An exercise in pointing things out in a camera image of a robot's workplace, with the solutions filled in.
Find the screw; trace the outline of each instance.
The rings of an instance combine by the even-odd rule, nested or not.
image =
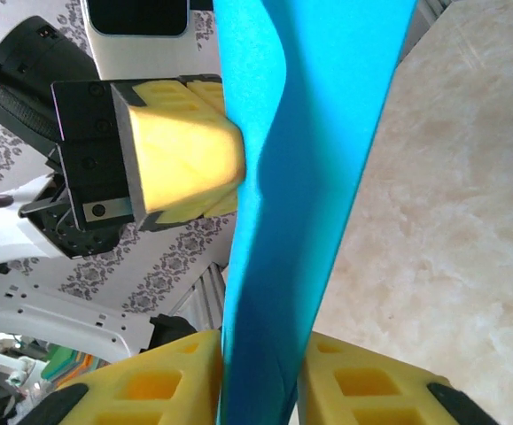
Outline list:
[[[81,160],[81,166],[85,170],[92,170],[93,168],[95,168],[97,166],[97,162],[94,158],[87,157],[87,158],[83,158]]]
[[[105,93],[105,88],[97,82],[92,82],[89,85],[89,93],[93,97],[101,97]]]
[[[97,122],[95,123],[95,128],[97,129],[97,131],[101,133],[106,133],[108,130],[111,129],[111,123],[107,120],[97,120]]]
[[[95,206],[93,206],[92,212],[93,214],[95,214],[95,217],[102,217],[106,214],[106,208],[102,204],[96,204]]]

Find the marble surface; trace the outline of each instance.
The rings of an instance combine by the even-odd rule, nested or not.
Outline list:
[[[399,66],[316,329],[513,424],[513,1],[453,4]]]

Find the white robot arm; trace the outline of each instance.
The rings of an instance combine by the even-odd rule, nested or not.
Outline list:
[[[169,316],[153,318],[49,290],[44,282],[12,270],[0,274],[0,332],[31,336],[113,363],[164,344],[166,331],[188,335],[218,328],[223,302],[224,281],[216,265],[203,273]]]
[[[82,0],[82,17],[93,58],[101,80],[173,78],[183,73],[221,74],[217,44],[206,48],[203,55],[191,55],[198,49],[196,16],[211,11],[211,0],[174,0],[158,2],[127,2],[120,0]],[[182,20],[175,29],[158,13],[171,14]],[[119,16],[139,14],[136,27],[121,25]]]
[[[35,201],[50,180],[49,176],[41,176],[20,188],[4,193],[12,196],[14,202],[0,208],[0,264],[30,257],[64,257],[30,220],[19,216],[19,209]]]

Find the blue fabric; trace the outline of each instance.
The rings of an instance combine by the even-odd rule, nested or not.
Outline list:
[[[245,138],[218,423],[285,424],[416,0],[214,0]]]

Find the patterned wallpaper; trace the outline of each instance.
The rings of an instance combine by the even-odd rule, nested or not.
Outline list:
[[[78,0],[0,0],[0,41],[33,15],[90,53]],[[214,15],[195,12],[191,24],[198,43],[190,54],[214,47]],[[49,171],[43,157],[0,126],[0,191]],[[111,252],[74,261],[18,259],[11,263],[9,278],[23,274],[41,286],[129,312],[167,313],[209,264],[227,264],[234,224],[234,216],[225,216],[157,234],[138,233],[130,225]]]

